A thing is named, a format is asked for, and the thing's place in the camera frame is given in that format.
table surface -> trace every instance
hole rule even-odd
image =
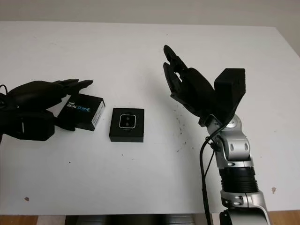
[[[211,83],[224,68],[246,69],[237,114],[259,188],[268,210],[300,209],[300,59],[275,28],[0,22],[1,83],[9,90],[34,80],[92,79],[81,93],[106,103],[94,132],[56,127],[46,142],[3,136],[0,214],[204,211],[198,156],[207,131],[170,98],[165,44]],[[66,100],[50,110],[57,115]],[[110,142],[114,107],[145,109],[144,143]],[[223,210],[215,160],[207,186],[211,211]]]

black square device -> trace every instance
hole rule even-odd
[[[114,108],[109,138],[112,142],[143,142],[144,109]]]

product box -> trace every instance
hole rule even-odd
[[[112,142],[143,142],[144,109],[114,108],[109,138]]]
[[[105,104],[103,98],[84,94],[72,95],[58,115],[59,121],[76,128],[95,130]]]

cable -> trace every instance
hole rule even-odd
[[[201,169],[201,179],[202,179],[203,204],[204,204],[204,211],[205,211],[205,216],[206,216],[206,220],[207,220],[207,224],[208,225],[211,225],[211,220],[210,220],[210,208],[209,208],[209,204],[208,204],[206,182],[205,182],[205,177],[206,177],[206,173],[207,172],[204,172],[203,152],[204,152],[205,146],[209,143],[209,141],[212,140],[212,138],[215,135],[217,135],[217,133],[219,133],[221,130],[223,130],[226,126],[227,126],[227,124],[221,126],[219,129],[215,130],[209,137],[206,137],[205,142],[201,146],[200,154],[199,154],[200,169]]]
[[[0,85],[0,89],[1,89],[2,87],[5,88],[6,95],[8,95],[8,89],[7,89],[7,87],[6,87],[4,84]]]
[[[207,169],[206,169],[205,174],[204,174],[205,178],[206,178],[206,174],[208,172],[208,169],[210,168],[210,164],[211,164],[211,161],[212,161],[212,158],[214,157],[214,155],[215,155],[215,150],[213,149],[212,155],[210,157],[210,162],[208,163]]]

white wall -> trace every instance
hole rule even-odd
[[[274,26],[300,55],[300,0],[0,0],[0,21]]]

